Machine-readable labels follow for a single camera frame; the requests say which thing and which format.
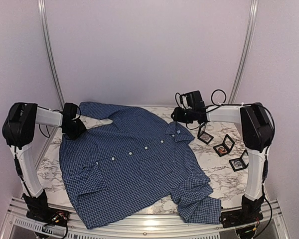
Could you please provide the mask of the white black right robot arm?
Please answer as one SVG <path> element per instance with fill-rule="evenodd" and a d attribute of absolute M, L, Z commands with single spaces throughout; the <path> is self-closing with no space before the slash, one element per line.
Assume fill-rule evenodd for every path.
<path fill-rule="evenodd" d="M 247 223 L 263 203 L 263 185 L 266 179 L 265 161 L 275 136 L 275 122 L 271 112 L 261 103 L 220 104 L 207 106 L 204 111 L 176 107 L 171 113 L 174 121 L 183 123 L 230 122 L 241 126 L 243 143 L 249 157 L 247 186 L 237 219 Z"/>

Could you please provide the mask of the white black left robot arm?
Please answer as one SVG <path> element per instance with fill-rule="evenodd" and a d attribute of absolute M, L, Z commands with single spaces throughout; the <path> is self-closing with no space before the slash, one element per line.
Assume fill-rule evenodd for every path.
<path fill-rule="evenodd" d="M 36 103 L 14 103 L 2 126 L 2 135 L 13 155 L 15 169 L 21 180 L 26 203 L 37 203 L 34 214 L 47 222 L 53 217 L 48 207 L 46 193 L 41 186 L 32 155 L 32 142 L 36 125 L 61 128 L 70 140 L 76 140 L 87 129 L 80 120 L 81 109 L 74 103 L 66 103 L 62 111 L 51 110 Z"/>

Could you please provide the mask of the brown round brooch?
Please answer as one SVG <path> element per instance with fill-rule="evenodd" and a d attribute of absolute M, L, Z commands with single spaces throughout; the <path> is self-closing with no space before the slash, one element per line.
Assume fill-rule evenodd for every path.
<path fill-rule="evenodd" d="M 209 140 L 210 139 L 210 137 L 208 136 L 208 135 L 203 135 L 202 137 L 201 137 L 203 140 Z"/>

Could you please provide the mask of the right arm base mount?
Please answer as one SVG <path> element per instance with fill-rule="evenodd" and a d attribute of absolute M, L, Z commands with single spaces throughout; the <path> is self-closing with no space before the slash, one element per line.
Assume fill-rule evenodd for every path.
<path fill-rule="evenodd" d="M 264 217 L 261 205 L 264 200 L 264 196 L 256 200 L 250 200 L 243 195 L 241 209 L 222 212 L 220 223 L 223 228 L 230 228 L 262 220 Z"/>

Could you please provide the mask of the orange rimmed round brooch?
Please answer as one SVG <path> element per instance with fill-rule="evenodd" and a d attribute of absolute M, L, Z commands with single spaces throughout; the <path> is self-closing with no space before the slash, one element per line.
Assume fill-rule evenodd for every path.
<path fill-rule="evenodd" d="M 222 148 L 222 147 L 218 148 L 218 151 L 220 153 L 227 153 L 227 150 L 225 148 Z"/>

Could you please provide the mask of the blue checked shirt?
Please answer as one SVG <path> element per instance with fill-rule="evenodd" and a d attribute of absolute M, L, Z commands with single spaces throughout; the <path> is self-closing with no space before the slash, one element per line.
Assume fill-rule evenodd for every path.
<path fill-rule="evenodd" d="M 82 102 L 81 114 L 111 120 L 76 140 L 63 136 L 59 165 L 68 198 L 88 229 L 124 219 L 170 196 L 186 223 L 217 224 L 221 201 L 190 143 L 194 136 L 139 107 Z"/>

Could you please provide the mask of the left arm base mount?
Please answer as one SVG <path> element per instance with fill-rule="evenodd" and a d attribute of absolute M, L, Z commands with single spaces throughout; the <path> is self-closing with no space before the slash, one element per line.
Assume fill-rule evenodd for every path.
<path fill-rule="evenodd" d="M 23 193 L 28 211 L 26 217 L 45 223 L 45 226 L 57 225 L 66 227 L 68 224 L 69 212 L 52 208 L 48 205 L 46 192 L 43 191 L 38 197 L 30 197 Z"/>

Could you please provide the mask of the white blue round brooch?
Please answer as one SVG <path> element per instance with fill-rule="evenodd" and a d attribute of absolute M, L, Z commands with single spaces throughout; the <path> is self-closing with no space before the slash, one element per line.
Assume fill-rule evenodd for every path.
<path fill-rule="evenodd" d="M 236 165 L 237 167 L 241 167 L 241 166 L 242 166 L 242 164 L 241 164 L 240 161 L 236 161 L 236 162 L 235 162 L 235 165 Z"/>

